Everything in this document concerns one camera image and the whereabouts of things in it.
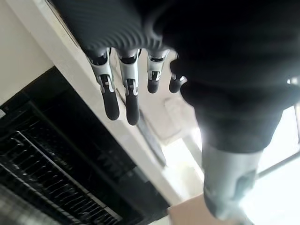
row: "ventilation grille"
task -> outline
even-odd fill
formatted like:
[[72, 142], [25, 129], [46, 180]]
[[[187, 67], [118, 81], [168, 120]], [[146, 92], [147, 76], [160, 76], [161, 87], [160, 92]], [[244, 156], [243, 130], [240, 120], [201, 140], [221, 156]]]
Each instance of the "ventilation grille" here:
[[[1, 140], [0, 167], [74, 224], [117, 225], [122, 218], [21, 132]], [[51, 152], [53, 158], [60, 157]], [[61, 162], [65, 168], [72, 165]]]

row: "white wall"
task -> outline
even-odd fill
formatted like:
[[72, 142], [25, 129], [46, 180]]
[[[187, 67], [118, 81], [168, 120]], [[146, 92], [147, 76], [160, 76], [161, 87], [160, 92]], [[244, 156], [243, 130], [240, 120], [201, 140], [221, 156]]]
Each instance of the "white wall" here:
[[0, 105], [53, 63], [4, 0], [0, 0]]

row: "cardboard box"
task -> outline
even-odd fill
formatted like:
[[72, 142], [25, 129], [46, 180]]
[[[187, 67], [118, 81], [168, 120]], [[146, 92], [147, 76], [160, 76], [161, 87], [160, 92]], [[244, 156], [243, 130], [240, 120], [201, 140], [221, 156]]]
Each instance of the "cardboard box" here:
[[203, 195], [169, 208], [172, 225], [239, 225], [240, 222], [220, 221], [207, 209]]

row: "silver metal part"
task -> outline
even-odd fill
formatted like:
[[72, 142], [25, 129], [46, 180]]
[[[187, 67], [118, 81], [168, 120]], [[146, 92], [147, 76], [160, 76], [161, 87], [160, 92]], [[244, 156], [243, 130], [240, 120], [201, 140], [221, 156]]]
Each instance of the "silver metal part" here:
[[[177, 79], [176, 74], [172, 74], [171, 78], [172, 78], [173, 80], [176, 80], [176, 79]], [[179, 80], [180, 80], [180, 81], [183, 81], [184, 79], [185, 79], [185, 77], [184, 77], [184, 76], [181, 76], [181, 78], [180, 78]]]
[[[147, 72], [148, 72], [148, 79], [158, 81], [161, 76], [161, 71], [163, 69], [165, 59], [169, 53], [169, 49], [164, 51], [148, 51], [148, 60], [147, 60]], [[156, 62], [153, 59], [163, 59], [160, 62]]]
[[137, 91], [137, 85], [136, 85], [136, 83], [135, 83], [135, 80], [133, 80], [133, 84], [132, 84], [132, 87], [130, 87], [129, 85], [128, 85], [128, 80], [126, 80], [125, 81], [125, 94], [126, 94], [126, 96], [128, 96], [129, 95], [129, 90], [132, 90], [133, 91], [133, 95], [134, 96], [137, 96], [137, 93], [138, 93], [138, 91]]
[[253, 188], [262, 152], [232, 153], [205, 146], [202, 151], [204, 195], [214, 217], [230, 218], [242, 197]]
[[123, 85], [125, 88], [128, 88], [127, 79], [133, 79], [135, 81], [136, 88], [138, 88], [138, 82], [139, 82], [138, 54], [139, 54], [139, 51], [140, 50], [135, 50], [134, 55], [136, 55], [136, 59], [135, 59], [134, 63], [131, 63], [131, 64], [123, 63], [120, 60], [120, 59], [122, 59], [122, 57], [119, 55], [119, 52], [118, 52], [121, 75], [122, 75]]
[[120, 50], [120, 49], [116, 49], [119, 58], [131, 58], [134, 57], [136, 55], [136, 53], [139, 53], [139, 49], [132, 49], [132, 50]]
[[152, 58], [156, 58], [156, 59], [161, 59], [161, 58], [166, 58], [167, 55], [170, 52], [170, 49], [164, 49], [161, 51], [157, 51], [157, 50], [147, 50], [148, 55], [151, 56]]
[[[97, 82], [100, 84], [101, 92], [105, 93], [105, 87], [108, 87], [110, 92], [114, 92], [114, 84], [113, 84], [113, 74], [111, 67], [109, 65], [109, 48], [106, 49], [106, 55], [107, 55], [107, 61], [103, 65], [95, 65], [90, 62], [90, 65], [92, 66], [93, 72], [96, 76]], [[107, 75], [107, 81], [103, 83], [101, 76]]]

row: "black fingertip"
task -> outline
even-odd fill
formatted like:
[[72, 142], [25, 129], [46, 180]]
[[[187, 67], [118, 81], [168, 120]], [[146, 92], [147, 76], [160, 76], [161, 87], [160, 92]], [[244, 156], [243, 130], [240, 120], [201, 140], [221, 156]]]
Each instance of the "black fingertip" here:
[[175, 94], [180, 90], [180, 87], [182, 85], [182, 81], [180, 80], [173, 80], [171, 78], [170, 84], [169, 84], [169, 90], [171, 93]]
[[102, 94], [104, 100], [104, 107], [107, 117], [110, 120], [118, 119], [120, 115], [118, 100], [116, 92], [110, 92], [108, 89]]
[[152, 81], [152, 80], [148, 80], [148, 91], [151, 94], [154, 94], [157, 92], [158, 90], [158, 85], [159, 85], [159, 81]]
[[140, 119], [138, 97], [131, 91], [126, 96], [126, 116], [128, 123], [132, 126], [136, 125]]

